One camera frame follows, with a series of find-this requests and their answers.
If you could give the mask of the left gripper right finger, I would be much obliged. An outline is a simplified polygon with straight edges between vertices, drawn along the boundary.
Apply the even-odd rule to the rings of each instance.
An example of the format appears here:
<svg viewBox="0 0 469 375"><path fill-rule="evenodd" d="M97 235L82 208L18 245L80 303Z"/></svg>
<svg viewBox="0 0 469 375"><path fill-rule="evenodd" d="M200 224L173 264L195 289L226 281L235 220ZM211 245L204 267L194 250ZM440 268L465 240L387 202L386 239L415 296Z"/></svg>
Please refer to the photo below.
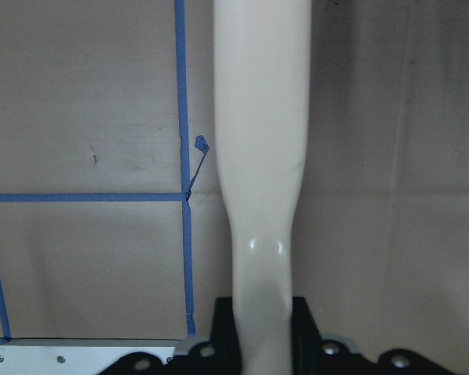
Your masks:
<svg viewBox="0 0 469 375"><path fill-rule="evenodd" d="M292 298L292 358L313 359L320 350L321 335L304 297Z"/></svg>

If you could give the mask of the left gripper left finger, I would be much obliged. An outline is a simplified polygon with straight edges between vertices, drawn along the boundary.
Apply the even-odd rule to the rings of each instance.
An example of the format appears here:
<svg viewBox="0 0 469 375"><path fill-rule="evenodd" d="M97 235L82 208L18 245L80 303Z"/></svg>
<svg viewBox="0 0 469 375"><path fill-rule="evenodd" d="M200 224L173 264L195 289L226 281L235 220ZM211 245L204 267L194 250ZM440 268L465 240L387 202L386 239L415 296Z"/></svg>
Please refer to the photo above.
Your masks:
<svg viewBox="0 0 469 375"><path fill-rule="evenodd" d="M232 297L219 297L215 301L210 342L225 363L242 362Z"/></svg>

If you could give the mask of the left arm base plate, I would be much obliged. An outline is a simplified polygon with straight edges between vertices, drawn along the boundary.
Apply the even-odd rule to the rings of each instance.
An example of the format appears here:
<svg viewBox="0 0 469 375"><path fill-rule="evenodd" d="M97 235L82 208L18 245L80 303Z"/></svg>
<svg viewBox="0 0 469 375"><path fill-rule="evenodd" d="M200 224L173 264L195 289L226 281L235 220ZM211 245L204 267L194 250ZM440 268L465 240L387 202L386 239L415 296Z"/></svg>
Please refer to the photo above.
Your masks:
<svg viewBox="0 0 469 375"><path fill-rule="evenodd" d="M12 339L0 342L0 374L97 374L133 352L165 363L180 345L161 339Z"/></svg>

